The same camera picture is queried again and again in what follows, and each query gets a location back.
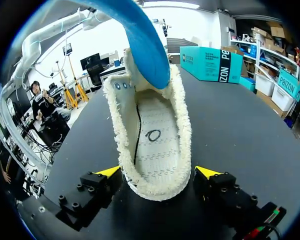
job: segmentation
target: shelf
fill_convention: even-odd
[[[248,44],[248,45],[255,45],[257,46],[257,44],[255,42],[248,42],[248,41],[239,41],[239,40],[230,40],[230,42],[232,43],[237,43],[237,44]]]
[[[275,66],[273,66],[273,65],[271,65],[271,64],[269,64],[269,63],[267,63],[267,62],[265,62],[265,61],[261,61],[261,60],[260,60],[260,63],[261,63],[261,64],[264,64],[264,65],[267,65],[268,67],[270,67],[270,68],[272,68],[272,69],[274,69],[274,70],[276,70],[276,71],[279,71],[279,68],[277,68],[277,67],[275,67]]]
[[[295,61],[291,60],[290,58],[288,58],[288,57],[286,57],[286,56],[283,56],[282,54],[280,54],[280,53],[278,53],[278,52],[276,52],[276,51],[270,50],[270,49],[265,48],[265,47],[263,47],[263,46],[260,47],[260,50],[264,50],[264,51],[266,51],[266,52],[268,52],[268,53],[271,53],[271,54],[273,54],[273,55],[276,55],[276,56],[278,56],[279,58],[284,59],[284,60],[286,60],[287,62],[290,62],[291,64],[295,65],[295,67],[298,67],[298,65],[297,65],[297,63],[296,63]]]
[[[248,58],[248,59],[256,60],[256,58],[252,57],[252,56],[248,56],[248,55],[245,55],[245,54],[243,56],[246,57],[246,58]]]

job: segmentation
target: ceiling light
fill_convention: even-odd
[[[143,7],[180,7],[197,9],[200,5],[179,1],[147,1],[144,3]]]

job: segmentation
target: yellow triangle marker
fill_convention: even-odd
[[[94,174],[102,174],[102,175],[107,176],[107,178],[110,178],[119,168],[120,168],[120,166],[115,166],[115,167],[108,168],[103,171],[94,172]]]
[[[220,172],[217,171],[212,171],[210,169],[201,167],[201,166],[195,166],[194,169],[198,169],[207,179],[209,179],[211,176],[215,175],[215,174],[221,174]]]

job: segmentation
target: shoe insole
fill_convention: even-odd
[[[170,100],[153,90],[137,92],[141,131],[135,169],[152,184],[171,180],[180,157],[175,111]]]

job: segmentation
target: white storage bin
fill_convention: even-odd
[[[271,100],[284,112],[294,103],[294,98],[278,85],[274,87]]]
[[[262,92],[266,96],[272,96],[275,83],[259,73],[255,73],[255,89]]]

